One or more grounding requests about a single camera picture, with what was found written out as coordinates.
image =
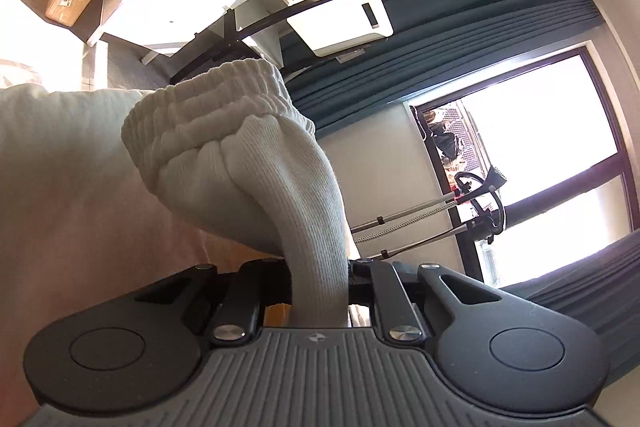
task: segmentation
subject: metal rod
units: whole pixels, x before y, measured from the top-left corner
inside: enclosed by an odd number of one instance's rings
[[[504,208],[505,229],[515,227],[580,194],[604,185],[619,176],[622,169],[623,156],[620,153],[615,153],[596,163],[593,167],[589,167],[586,171],[579,172],[552,187],[540,190],[528,198],[506,205]],[[492,211],[492,216],[497,219],[498,211]]]
[[[369,221],[368,223],[363,223],[362,225],[358,225],[357,227],[353,227],[351,229],[351,233],[364,232],[365,230],[369,230],[369,229],[372,229],[373,227],[384,225],[389,221],[399,219],[400,217],[408,216],[409,214],[413,214],[414,212],[418,212],[419,210],[424,210],[425,208],[429,208],[430,206],[434,206],[438,203],[448,202],[449,200],[452,200],[454,197],[455,197],[455,193],[450,192],[449,194],[444,194],[444,196],[435,198],[434,200],[431,200],[431,201],[427,201],[426,203],[417,204],[416,206],[412,206],[412,208],[402,210],[401,212],[396,212],[395,214],[390,214],[389,216],[386,216],[386,217],[380,216],[378,219]]]
[[[237,40],[238,24],[236,23],[236,10],[228,9],[222,16],[222,23],[224,28],[224,39],[228,42]]]
[[[386,252],[386,256],[387,257],[391,257],[393,255],[396,255],[398,253],[402,253],[402,252],[407,251],[407,250],[412,250],[414,248],[423,247],[424,245],[428,245],[430,243],[435,243],[436,241],[444,239],[445,237],[450,237],[451,235],[456,235],[457,233],[460,233],[460,232],[466,232],[467,229],[468,228],[466,226],[466,223],[463,223],[462,225],[460,225],[456,229],[447,230],[447,232],[439,233],[438,235],[434,235],[433,237],[430,237],[428,239],[423,239],[421,241],[417,241],[416,243],[412,243],[410,245],[406,245],[405,247],[396,248],[395,250],[389,250],[389,251]],[[381,255],[376,257],[376,259],[382,259],[382,258],[383,257]]]
[[[238,40],[241,41],[256,34],[259,31],[262,31],[265,28],[268,28],[269,26],[273,26],[275,23],[283,21],[284,19],[288,19],[289,17],[293,17],[294,15],[309,10],[310,8],[315,8],[316,6],[320,6],[321,4],[331,1],[332,0],[302,0],[300,2],[292,4],[291,6],[287,6],[286,8],[283,8],[276,13],[267,15],[263,19],[260,19],[259,21],[256,21],[253,24],[249,24],[245,28],[242,28],[238,32]]]

